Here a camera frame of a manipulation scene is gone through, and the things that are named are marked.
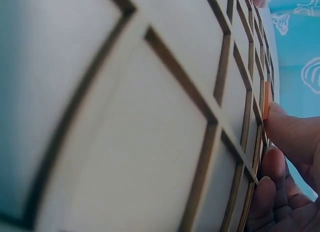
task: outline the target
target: wooden slot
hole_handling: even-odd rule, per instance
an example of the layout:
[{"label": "wooden slot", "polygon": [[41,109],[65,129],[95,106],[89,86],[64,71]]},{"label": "wooden slot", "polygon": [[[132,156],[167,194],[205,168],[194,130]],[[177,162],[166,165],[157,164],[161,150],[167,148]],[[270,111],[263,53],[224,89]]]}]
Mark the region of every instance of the wooden slot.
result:
[{"label": "wooden slot", "polygon": [[215,118],[210,107],[207,105],[204,98],[199,93],[197,87],[194,85],[193,81],[185,73],[181,65],[171,56],[170,51],[166,45],[160,40],[155,31],[150,28],[146,35],[145,39],[148,41],[153,50],[157,53],[162,62],[169,68],[173,76],[178,80],[181,86],[184,88],[186,93],[191,97],[193,102],[200,109],[204,117],[210,123],[215,123],[217,119]]}]

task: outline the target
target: orange tab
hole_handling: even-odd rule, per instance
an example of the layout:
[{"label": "orange tab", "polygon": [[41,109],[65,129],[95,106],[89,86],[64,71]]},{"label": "orange tab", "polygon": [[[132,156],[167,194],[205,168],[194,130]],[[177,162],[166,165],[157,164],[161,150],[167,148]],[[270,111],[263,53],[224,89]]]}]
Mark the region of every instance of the orange tab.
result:
[{"label": "orange tab", "polygon": [[264,106],[263,106],[263,120],[268,119],[269,115],[269,105],[272,101],[271,87],[270,83],[266,81],[264,83]]}]

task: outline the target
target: grid pattern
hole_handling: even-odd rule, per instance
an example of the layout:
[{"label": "grid pattern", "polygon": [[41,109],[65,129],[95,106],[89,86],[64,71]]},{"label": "grid pattern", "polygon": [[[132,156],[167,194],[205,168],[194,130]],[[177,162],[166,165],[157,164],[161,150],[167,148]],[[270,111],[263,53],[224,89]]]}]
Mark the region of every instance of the grid pattern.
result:
[{"label": "grid pattern", "polygon": [[[232,181],[224,181],[230,183],[230,190],[225,191],[228,194],[228,200],[226,207],[220,208],[222,221],[218,227],[221,231],[228,231],[231,228],[232,231],[234,229],[243,231],[253,190],[258,182],[260,161],[270,143],[262,119],[265,81],[270,82],[273,99],[275,93],[273,62],[259,11],[253,7],[251,0],[227,0],[226,9],[223,9],[225,8],[222,4],[223,0],[206,0],[223,32],[216,80],[212,81],[214,89],[208,94],[191,76],[191,68],[178,59],[179,54],[173,52],[166,36],[158,26],[158,21],[152,16],[146,16],[148,11],[144,10],[148,7],[148,0],[112,1],[122,11],[122,18],[111,34],[107,35],[105,43],[83,76],[81,84],[78,85],[69,107],[57,126],[46,157],[34,180],[24,216],[16,219],[2,215],[2,220],[24,229],[34,228],[41,198],[51,169],[59,155],[64,136],[99,72],[101,64],[116,47],[120,46],[121,35],[130,33],[132,37],[127,41],[147,42],[207,120],[197,169],[179,230],[196,230],[197,224],[201,221],[203,201],[206,201],[207,197],[215,196],[207,191],[208,181],[213,176],[210,174],[211,158],[221,150],[223,145],[227,150],[223,153],[231,154],[235,168]],[[128,43],[126,53],[134,46],[136,43]],[[236,82],[245,90],[239,135],[232,122],[226,117],[228,108],[224,108],[226,94],[230,89],[227,87],[228,78],[233,78],[234,75],[231,73],[234,72],[239,72],[240,79]]]},{"label": "grid pattern", "polygon": [[[117,4],[121,5],[122,1],[117,0]],[[137,4],[135,16],[139,16],[139,8],[143,4],[141,1],[143,0],[132,0],[133,4]],[[226,191],[229,199],[226,208],[221,208],[223,220],[219,227],[221,231],[231,228],[243,231],[251,197],[258,182],[260,161],[270,143],[263,125],[262,109],[265,81],[270,82],[274,97],[273,64],[259,11],[253,7],[251,0],[227,0],[226,11],[222,9],[221,0],[206,1],[223,31],[219,66],[211,95],[204,92],[191,76],[190,68],[171,50],[156,21],[150,19],[143,24],[145,36],[141,39],[153,49],[207,120],[197,170],[179,230],[196,231],[201,220],[202,202],[206,197],[214,196],[205,191],[206,184],[212,177],[209,172],[210,159],[221,149],[220,145],[224,145],[227,148],[226,153],[231,154],[236,165],[232,181],[226,181],[231,183],[231,189]],[[234,29],[238,31],[240,25],[244,33],[237,35]],[[227,80],[231,73],[230,64],[233,60],[242,80],[238,82],[243,83],[246,90],[240,138],[226,118],[223,108],[228,89]],[[240,193],[244,181],[248,181],[242,189],[245,193]],[[235,211],[241,211],[241,216],[235,218]]]}]

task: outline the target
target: white shell print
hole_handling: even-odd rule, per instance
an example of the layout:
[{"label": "white shell print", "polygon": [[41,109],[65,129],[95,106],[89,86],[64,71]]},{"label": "white shell print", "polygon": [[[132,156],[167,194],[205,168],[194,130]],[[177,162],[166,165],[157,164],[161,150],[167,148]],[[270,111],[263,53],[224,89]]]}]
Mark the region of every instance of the white shell print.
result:
[{"label": "white shell print", "polygon": [[314,93],[320,94],[320,57],[306,63],[301,70],[301,79]]},{"label": "white shell print", "polygon": [[306,12],[308,16],[319,16],[320,5],[318,5],[318,0],[311,0],[308,4],[297,4],[294,9],[295,14],[299,14],[302,11]]},{"label": "white shell print", "polygon": [[289,19],[290,14],[285,13],[281,15],[272,14],[271,15],[272,23],[278,29],[282,36],[285,36],[289,30]]}]

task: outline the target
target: laser-cut wood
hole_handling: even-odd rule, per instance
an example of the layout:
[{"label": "laser-cut wood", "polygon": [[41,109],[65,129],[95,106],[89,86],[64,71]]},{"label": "laser-cut wood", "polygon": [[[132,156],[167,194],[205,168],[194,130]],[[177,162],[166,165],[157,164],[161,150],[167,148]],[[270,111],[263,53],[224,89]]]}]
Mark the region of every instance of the laser-cut wood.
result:
[{"label": "laser-cut wood", "polygon": [[110,1],[120,19],[51,134],[30,214],[1,223],[243,231],[270,144],[265,81],[278,94],[259,10],[252,0]]}]

